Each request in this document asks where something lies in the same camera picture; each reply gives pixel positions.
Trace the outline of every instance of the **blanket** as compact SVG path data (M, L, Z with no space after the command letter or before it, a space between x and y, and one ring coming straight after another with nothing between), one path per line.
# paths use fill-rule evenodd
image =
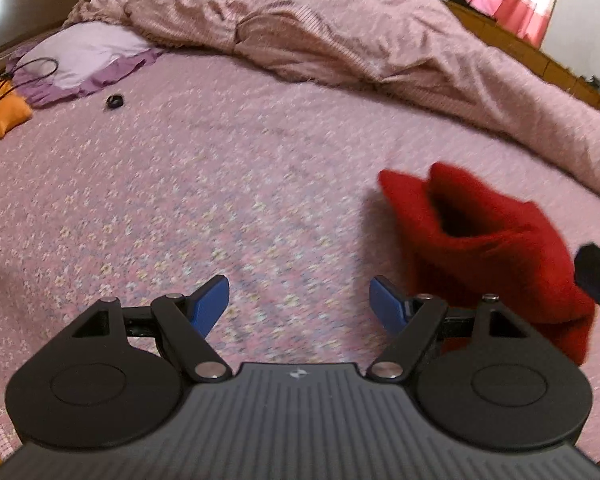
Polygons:
M373 86L506 134L600 194L600 112L485 45L439 0L91 0L65 26L91 20L286 80Z

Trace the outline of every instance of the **red cloth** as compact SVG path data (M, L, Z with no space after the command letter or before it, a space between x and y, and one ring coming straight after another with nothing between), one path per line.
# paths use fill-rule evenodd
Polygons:
M595 304L575 285L569 251L535 204L440 162L428 182L390 170L379 181L402 227L410 294L474 307L494 292L576 364L584 362Z

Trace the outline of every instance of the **white logo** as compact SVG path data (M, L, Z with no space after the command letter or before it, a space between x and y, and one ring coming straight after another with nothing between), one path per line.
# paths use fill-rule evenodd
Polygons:
M294 379L300 380L304 376L309 375L309 372L307 372L306 370L302 370L302 368L298 368L298 370L294 370L293 372L289 372L289 375L292 376Z

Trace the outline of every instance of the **gray ribbed panel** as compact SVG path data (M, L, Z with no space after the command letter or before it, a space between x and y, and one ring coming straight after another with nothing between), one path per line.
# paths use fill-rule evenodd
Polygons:
M292 376L298 368L307 372ZM28 445L0 480L600 480L573 447L526 456L459 444L398 386L354 365L246 364L193 389L180 413L128 446L89 454Z

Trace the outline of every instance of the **black round object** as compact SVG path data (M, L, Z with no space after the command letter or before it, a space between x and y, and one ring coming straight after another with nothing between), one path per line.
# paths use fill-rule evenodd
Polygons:
M488 338L430 362L416 396L430 420L459 440L521 452L574 443L587 420L586 377L534 338Z
M120 94L113 94L107 98L107 107L109 110L120 108L125 103L125 99Z
M52 341L25 363L11 378L5 401L25 442L105 449L160 426L181 390L167 361L126 340L118 345L69 338Z

